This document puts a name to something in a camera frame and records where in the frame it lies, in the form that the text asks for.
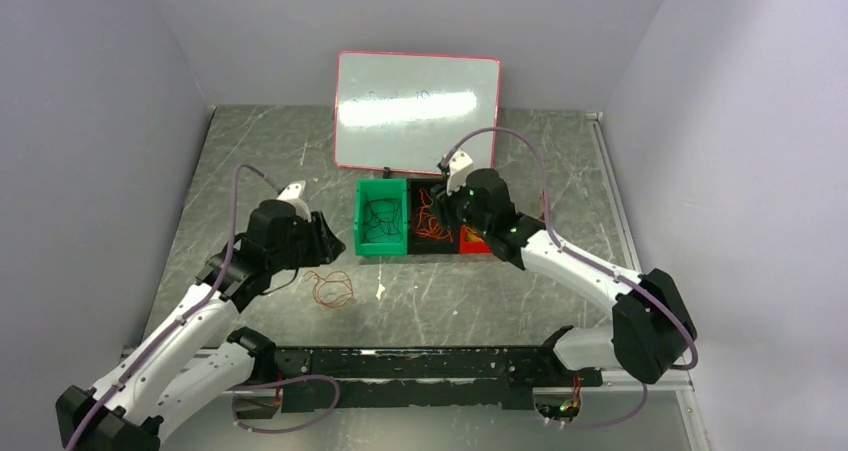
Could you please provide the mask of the red plastic bin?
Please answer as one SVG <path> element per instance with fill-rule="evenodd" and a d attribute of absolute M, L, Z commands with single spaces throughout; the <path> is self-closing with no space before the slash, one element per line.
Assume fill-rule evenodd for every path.
<path fill-rule="evenodd" d="M 459 232 L 460 254 L 490 254 L 489 245 L 482 235 L 472 227 L 462 225 Z"/>

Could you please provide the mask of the black plastic bin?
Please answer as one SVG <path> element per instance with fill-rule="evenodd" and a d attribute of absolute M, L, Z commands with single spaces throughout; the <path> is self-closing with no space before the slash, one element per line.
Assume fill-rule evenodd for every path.
<path fill-rule="evenodd" d="M 431 191 L 437 184 L 435 179 L 407 180 L 409 255 L 459 253 L 459 228 L 442 226 L 432 209 Z"/>

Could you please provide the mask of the green plastic bin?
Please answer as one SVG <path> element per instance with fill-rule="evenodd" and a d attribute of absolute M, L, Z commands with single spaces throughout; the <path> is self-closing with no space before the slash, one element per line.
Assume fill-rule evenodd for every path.
<path fill-rule="evenodd" d="M 403 256 L 408 236 L 407 180 L 359 179 L 353 240 L 358 256 Z"/>

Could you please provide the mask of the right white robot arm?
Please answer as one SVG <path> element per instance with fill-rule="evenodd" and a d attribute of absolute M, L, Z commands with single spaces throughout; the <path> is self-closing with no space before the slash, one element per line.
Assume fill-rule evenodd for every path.
<path fill-rule="evenodd" d="M 548 383 L 565 384 L 577 370 L 617 368 L 654 384 L 670 369 L 697 364 L 697 331 L 667 272 L 626 269 L 568 243 L 550 224 L 518 211 L 493 169 L 473 171 L 463 183 L 446 176 L 431 196 L 443 225 L 477 232 L 499 260 L 566 286 L 610 318 L 554 337 L 539 360 Z"/>

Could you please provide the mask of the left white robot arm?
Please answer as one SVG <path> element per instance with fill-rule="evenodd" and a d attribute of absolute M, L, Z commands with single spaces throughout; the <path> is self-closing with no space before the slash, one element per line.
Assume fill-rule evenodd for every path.
<path fill-rule="evenodd" d="M 166 320 L 112 371 L 88 388 L 71 386 L 56 412 L 68 450 L 157 450 L 219 395 L 281 377 L 276 345 L 247 327 L 212 354 L 191 362 L 218 331 L 281 271 L 333 263 L 345 246 L 323 214 L 291 201 L 262 202 L 245 232 L 206 263 Z"/>

